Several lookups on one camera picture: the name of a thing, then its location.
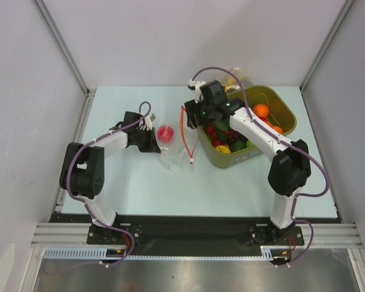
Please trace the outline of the clear zip bag orange seal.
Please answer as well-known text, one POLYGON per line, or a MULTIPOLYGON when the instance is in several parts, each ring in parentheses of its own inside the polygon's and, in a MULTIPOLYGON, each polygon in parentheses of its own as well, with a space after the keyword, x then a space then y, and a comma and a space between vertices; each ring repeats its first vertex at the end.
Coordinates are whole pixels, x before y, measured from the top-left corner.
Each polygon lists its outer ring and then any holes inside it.
POLYGON ((182 105, 173 119, 161 125, 168 125, 174 129, 174 138, 169 143, 158 140, 157 131, 161 126, 156 127, 156 138, 161 149, 159 156, 160 163, 168 171, 174 171, 181 163, 192 165, 194 163, 195 150, 198 144, 198 129, 191 129, 187 126, 187 115, 182 105))

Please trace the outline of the red fake apple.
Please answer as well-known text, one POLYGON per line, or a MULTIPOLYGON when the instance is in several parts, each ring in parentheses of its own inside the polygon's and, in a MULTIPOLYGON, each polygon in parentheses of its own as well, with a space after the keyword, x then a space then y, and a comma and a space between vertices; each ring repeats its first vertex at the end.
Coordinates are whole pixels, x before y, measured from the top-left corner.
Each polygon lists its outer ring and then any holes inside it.
POLYGON ((160 142, 169 143, 174 138, 174 129, 168 125, 161 125, 157 131, 157 137, 160 142))

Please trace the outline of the dark purple fake grapes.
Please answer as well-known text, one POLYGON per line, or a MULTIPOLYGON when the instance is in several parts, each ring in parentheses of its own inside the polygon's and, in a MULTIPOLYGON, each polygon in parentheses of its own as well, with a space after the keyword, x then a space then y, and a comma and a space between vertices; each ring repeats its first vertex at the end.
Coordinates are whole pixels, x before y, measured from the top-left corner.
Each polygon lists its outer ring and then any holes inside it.
POLYGON ((233 129, 230 129, 229 131, 224 131, 224 134, 227 137, 228 144, 233 144, 236 141, 242 141, 243 143, 247 141, 247 138, 244 137, 244 135, 233 129))

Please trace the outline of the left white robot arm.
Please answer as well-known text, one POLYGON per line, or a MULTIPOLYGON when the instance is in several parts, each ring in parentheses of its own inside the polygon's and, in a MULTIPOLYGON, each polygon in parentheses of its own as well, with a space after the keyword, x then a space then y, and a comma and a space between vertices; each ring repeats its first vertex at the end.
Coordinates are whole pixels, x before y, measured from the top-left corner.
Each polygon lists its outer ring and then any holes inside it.
POLYGON ((117 212, 103 199, 105 160, 117 151, 135 146, 141 153, 160 153, 153 121, 155 115, 127 111, 124 119, 105 134, 81 144, 71 142, 66 148, 60 173, 60 187, 81 203, 100 236, 108 243, 116 243, 122 234, 134 237, 116 225, 117 212))

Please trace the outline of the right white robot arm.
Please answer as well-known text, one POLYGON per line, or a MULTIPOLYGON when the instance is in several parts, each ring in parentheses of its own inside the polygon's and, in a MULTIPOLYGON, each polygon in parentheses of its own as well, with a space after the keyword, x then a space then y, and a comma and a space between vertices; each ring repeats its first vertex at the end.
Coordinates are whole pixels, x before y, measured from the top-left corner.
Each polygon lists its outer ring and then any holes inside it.
POLYGON ((217 80, 189 80, 188 88, 195 92, 195 98, 184 104, 188 127, 224 122, 247 137, 270 161, 268 182, 275 196, 268 236, 275 244, 284 243, 294 226, 293 201, 311 175, 307 144, 291 141, 271 128, 252 112, 246 97, 229 99, 217 80))

